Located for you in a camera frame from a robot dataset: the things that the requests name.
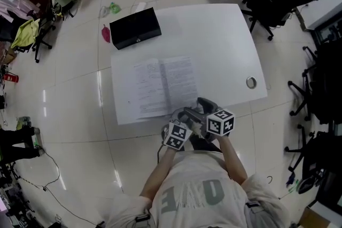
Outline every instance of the red can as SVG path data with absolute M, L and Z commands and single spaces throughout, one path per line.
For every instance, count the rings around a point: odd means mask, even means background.
M 8 74 L 6 73 L 4 75 L 4 79 L 6 81 L 10 81 L 10 82 L 14 82 L 14 83 L 18 83 L 19 82 L 19 76 L 18 75 L 14 75 L 14 74 Z

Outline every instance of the red object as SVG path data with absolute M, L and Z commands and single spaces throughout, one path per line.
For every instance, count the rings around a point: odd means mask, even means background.
M 19 82 L 19 76 L 18 75 L 14 75 L 14 74 L 5 74 L 4 75 L 4 79 L 6 81 L 10 81 L 10 82 L 14 82 L 14 83 L 18 83 Z
M 103 39 L 110 43 L 111 42 L 111 31 L 106 27 L 106 25 L 103 25 L 103 29 L 102 29 L 102 36 Z

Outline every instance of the black box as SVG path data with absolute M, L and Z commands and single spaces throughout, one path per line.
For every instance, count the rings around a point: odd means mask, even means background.
M 118 50 L 161 35 L 153 8 L 111 22 L 110 28 L 112 42 Z

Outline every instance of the white tile floor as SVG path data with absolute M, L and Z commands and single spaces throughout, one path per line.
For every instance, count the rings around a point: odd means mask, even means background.
M 32 118 L 61 172 L 51 191 L 67 208 L 92 222 L 106 220 L 117 195 L 138 194 L 157 163 L 159 130 L 151 130 L 149 123 L 122 127 L 115 122 L 110 54 L 116 49 L 101 36 L 104 24 L 129 15 L 135 9 L 132 5 L 140 1 L 155 9 L 205 3 L 238 3 L 243 7 L 241 0 L 80 0 L 75 17 L 67 18 L 50 35 L 52 50 L 41 50 L 39 64 L 34 62 L 33 53 L 18 55 L 12 72 L 19 75 L 19 83 L 6 85 L 8 108 L 4 117 L 9 125 L 5 128 L 14 129 L 18 116 Z M 118 3 L 122 11 L 99 19 L 100 7 L 110 2 Z M 314 45 L 295 16 L 274 34 L 270 42 L 258 24 L 253 31 L 268 97 L 230 108 L 238 117 L 230 138 L 249 175 L 273 176 L 272 189 L 278 197 L 285 196 L 281 201 L 298 221 L 315 191 L 299 196 L 288 194 L 285 187 L 291 155 L 284 155 L 283 148 L 298 146 L 296 125 L 300 120 L 288 115 L 297 101 L 287 81 L 301 83 L 301 72 L 310 62 L 302 47 Z M 164 122 L 160 119 L 153 128 L 161 128 Z M 319 123 L 315 120 L 306 127 L 317 131 Z M 17 167 L 23 177 L 40 185 L 57 175 L 47 156 L 20 160 Z M 68 227 L 92 227 L 68 213 L 49 193 L 25 182 L 21 185 L 46 222 L 58 214 Z

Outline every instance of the open booklet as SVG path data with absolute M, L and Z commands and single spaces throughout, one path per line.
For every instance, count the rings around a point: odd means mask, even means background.
M 135 65 L 134 73 L 138 119 L 196 105 L 197 88 L 190 57 L 149 59 Z

